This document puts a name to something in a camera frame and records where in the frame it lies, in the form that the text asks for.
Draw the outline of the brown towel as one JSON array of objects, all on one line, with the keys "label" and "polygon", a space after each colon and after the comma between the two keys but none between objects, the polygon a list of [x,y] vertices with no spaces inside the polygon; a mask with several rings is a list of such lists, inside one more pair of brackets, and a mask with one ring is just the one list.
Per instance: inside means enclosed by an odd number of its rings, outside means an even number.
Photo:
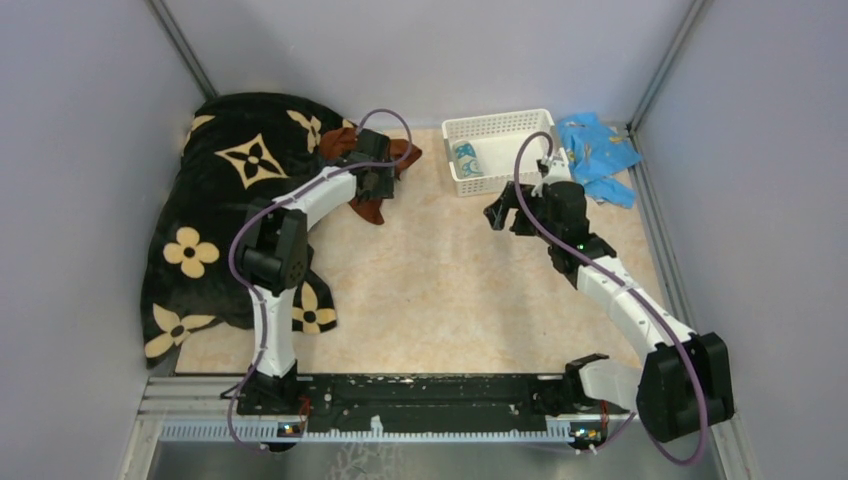
[{"label": "brown towel", "polygon": [[[319,153],[328,161],[343,157],[352,151],[357,145],[358,137],[354,127],[341,127],[328,131],[319,142]],[[400,182],[402,174],[410,168],[421,156],[422,150],[406,139],[391,139],[389,142],[389,156],[392,160],[399,159],[407,150],[409,155],[395,168],[394,180]],[[363,220],[373,225],[385,223],[380,211],[382,199],[360,201],[353,199],[349,205],[353,211]]]}]

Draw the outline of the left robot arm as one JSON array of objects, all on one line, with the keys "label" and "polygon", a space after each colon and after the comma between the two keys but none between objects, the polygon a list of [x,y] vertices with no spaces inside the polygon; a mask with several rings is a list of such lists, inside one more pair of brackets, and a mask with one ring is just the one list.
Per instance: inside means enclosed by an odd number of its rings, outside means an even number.
[{"label": "left robot arm", "polygon": [[240,415],[294,415],[302,387],[297,379],[293,307],[310,269],[309,230],[337,207],[394,195],[396,161],[388,136],[355,133],[353,149],[312,179],[273,200],[257,199],[231,244],[233,277],[253,305],[255,353],[233,398]]}]

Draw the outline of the teal rabbit pattern towel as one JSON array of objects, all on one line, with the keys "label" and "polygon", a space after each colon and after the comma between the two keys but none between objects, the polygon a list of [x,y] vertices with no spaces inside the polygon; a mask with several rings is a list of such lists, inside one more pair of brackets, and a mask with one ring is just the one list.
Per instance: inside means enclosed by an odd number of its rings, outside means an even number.
[{"label": "teal rabbit pattern towel", "polygon": [[484,175],[476,150],[470,141],[458,141],[452,146],[452,150],[456,173],[460,179],[479,178]]}]

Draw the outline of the white plastic basket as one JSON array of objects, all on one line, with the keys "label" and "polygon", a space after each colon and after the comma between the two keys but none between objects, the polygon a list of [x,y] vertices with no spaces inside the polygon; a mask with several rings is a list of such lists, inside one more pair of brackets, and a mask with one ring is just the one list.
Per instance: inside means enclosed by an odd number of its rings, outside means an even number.
[{"label": "white plastic basket", "polygon": [[[448,119],[442,122],[441,130],[447,165],[459,197],[501,192],[514,179],[516,155],[526,138],[536,132],[556,136],[553,117],[543,108]],[[457,176],[452,146],[462,140],[474,146],[484,171],[482,177]]]}]

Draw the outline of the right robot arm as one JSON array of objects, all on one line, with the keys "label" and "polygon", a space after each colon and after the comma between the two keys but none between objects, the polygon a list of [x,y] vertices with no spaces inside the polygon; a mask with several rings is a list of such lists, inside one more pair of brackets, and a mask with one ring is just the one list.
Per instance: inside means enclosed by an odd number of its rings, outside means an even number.
[{"label": "right robot arm", "polygon": [[587,199],[571,181],[506,183],[484,210],[494,230],[516,213],[511,232],[544,240],[554,269],[602,308],[640,360],[631,368],[598,354],[569,364],[563,398],[576,412],[600,400],[634,410],[666,443],[735,416],[729,352],[715,333],[698,334],[653,300],[612,246],[592,232]]}]

